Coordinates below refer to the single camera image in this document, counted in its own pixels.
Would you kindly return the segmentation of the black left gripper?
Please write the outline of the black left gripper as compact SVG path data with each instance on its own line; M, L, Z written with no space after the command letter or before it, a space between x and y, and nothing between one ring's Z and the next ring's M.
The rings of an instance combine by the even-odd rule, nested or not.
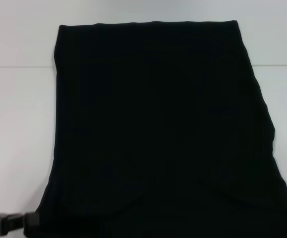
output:
M23 214L0 213L0 235L24 228L36 228L40 225L40 216L37 212Z

